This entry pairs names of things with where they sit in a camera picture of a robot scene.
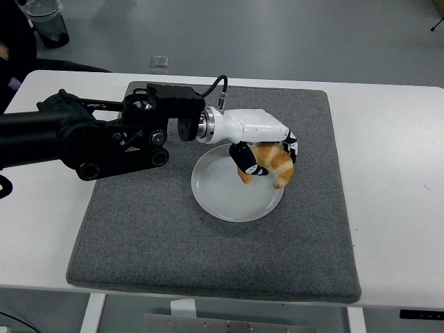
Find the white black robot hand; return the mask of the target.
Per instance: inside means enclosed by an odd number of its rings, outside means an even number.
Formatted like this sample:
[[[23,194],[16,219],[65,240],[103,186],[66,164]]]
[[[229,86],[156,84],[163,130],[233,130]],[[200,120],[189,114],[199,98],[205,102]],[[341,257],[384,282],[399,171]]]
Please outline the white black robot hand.
[[[271,170],[260,166],[249,143],[278,143],[295,162],[298,142],[294,134],[281,121],[263,109],[238,109],[224,112],[207,107],[201,115],[197,140],[215,144],[224,139],[232,145],[229,154],[241,171],[248,175],[265,176]]]

